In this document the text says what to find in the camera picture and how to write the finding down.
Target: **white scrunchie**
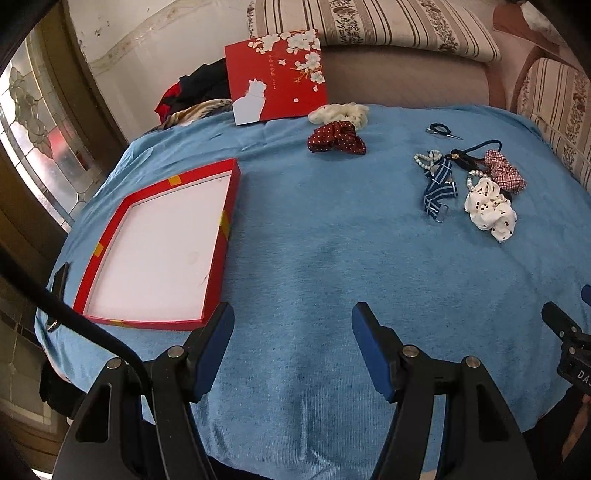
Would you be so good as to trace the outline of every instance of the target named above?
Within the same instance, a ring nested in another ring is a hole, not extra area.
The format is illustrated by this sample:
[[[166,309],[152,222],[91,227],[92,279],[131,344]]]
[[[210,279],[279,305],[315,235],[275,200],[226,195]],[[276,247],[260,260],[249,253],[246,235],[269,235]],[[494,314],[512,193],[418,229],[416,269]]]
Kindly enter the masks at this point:
[[[368,124],[369,107],[346,103],[339,105],[323,105],[308,114],[308,120],[316,125],[326,125],[331,122],[351,122],[356,130],[361,130]]]
[[[501,193],[501,188],[491,179],[480,179],[468,193],[464,209],[474,225],[480,230],[490,230],[498,242],[504,242],[515,231],[517,214]]]

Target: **cherry blossom illustration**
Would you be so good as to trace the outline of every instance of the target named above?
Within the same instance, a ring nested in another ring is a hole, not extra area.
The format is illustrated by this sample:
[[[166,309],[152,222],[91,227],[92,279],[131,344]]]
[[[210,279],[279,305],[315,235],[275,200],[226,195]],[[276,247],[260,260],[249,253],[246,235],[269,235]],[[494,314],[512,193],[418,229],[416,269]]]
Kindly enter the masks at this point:
[[[305,58],[306,61],[304,63],[300,61],[296,61],[294,63],[295,68],[292,70],[300,72],[300,74],[295,78],[296,82],[300,83],[303,79],[309,78],[311,82],[318,84],[324,83],[324,76],[320,70],[320,55],[317,52],[312,51],[307,53]],[[317,92],[318,87],[314,85],[314,88],[312,89]]]
[[[257,53],[265,54],[265,52],[273,50],[273,45],[280,41],[279,33],[272,33],[264,37],[257,38],[254,42],[249,42],[248,46],[254,48]]]
[[[272,51],[275,44],[280,40],[287,40],[285,52],[288,54],[297,55],[299,52],[309,52],[304,56],[306,59],[304,63],[300,61],[294,62],[294,68],[292,70],[298,72],[298,75],[295,77],[296,83],[300,83],[304,79],[310,80],[313,84],[316,84],[312,87],[312,90],[317,92],[318,85],[324,83],[324,75],[322,75],[322,71],[320,70],[320,54],[318,52],[320,50],[320,40],[316,36],[316,31],[302,30],[280,34],[273,33],[254,39],[254,41],[248,43],[248,46],[253,48],[257,53],[265,54]],[[287,65],[287,61],[284,59],[277,60],[277,63],[282,66]]]

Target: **striped cushion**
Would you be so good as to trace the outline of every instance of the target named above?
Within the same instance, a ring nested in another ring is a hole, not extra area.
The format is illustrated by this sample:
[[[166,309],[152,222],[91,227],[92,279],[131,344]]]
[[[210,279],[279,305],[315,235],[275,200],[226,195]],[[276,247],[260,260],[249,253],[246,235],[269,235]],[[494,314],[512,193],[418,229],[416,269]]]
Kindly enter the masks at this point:
[[[442,51],[484,63],[499,60],[477,17],[446,0],[252,0],[252,38],[315,28],[326,45],[392,45]]]
[[[529,117],[539,127],[556,156],[588,192],[590,100],[587,76],[550,59],[539,59],[531,66],[517,98],[517,113]]]

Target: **black cable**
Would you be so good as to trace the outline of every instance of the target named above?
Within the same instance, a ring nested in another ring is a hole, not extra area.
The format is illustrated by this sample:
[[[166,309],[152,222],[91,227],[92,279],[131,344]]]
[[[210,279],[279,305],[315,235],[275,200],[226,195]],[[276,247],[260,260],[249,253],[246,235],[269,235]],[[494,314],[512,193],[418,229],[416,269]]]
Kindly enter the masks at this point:
[[[468,148],[467,150],[463,150],[463,153],[473,152],[474,150],[478,150],[479,148],[485,147],[486,145],[490,145],[491,143],[499,144],[499,149],[498,149],[499,152],[501,151],[501,148],[503,148],[503,144],[501,143],[500,140],[487,140],[486,142],[479,143],[475,147]]]
[[[150,376],[137,353],[118,338],[76,313],[46,288],[37,284],[14,261],[2,245],[0,245],[0,275],[50,317],[59,319],[63,326],[125,360],[137,374],[142,394],[145,395],[151,406]]]

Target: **white wall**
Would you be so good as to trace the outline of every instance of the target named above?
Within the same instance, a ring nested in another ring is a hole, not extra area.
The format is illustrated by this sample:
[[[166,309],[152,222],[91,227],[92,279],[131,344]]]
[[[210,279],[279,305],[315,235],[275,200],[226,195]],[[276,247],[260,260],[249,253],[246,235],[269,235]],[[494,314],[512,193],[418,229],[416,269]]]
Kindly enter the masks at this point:
[[[129,141],[158,125],[154,108],[182,75],[248,38],[249,0],[68,0],[96,83]]]

